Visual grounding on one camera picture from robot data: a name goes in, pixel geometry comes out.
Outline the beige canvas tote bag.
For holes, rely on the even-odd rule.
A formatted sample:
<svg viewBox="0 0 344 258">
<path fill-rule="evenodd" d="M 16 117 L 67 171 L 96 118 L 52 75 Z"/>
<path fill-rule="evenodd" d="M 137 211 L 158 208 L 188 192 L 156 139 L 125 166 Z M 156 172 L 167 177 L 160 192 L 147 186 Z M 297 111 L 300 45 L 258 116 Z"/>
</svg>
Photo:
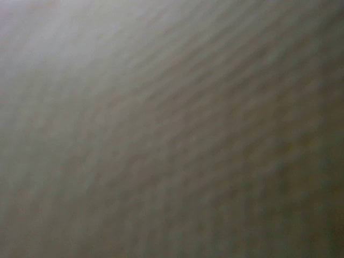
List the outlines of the beige canvas tote bag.
<svg viewBox="0 0 344 258">
<path fill-rule="evenodd" d="M 343 1 L 1 1 L 1 257 L 343 257 Z"/>
</svg>

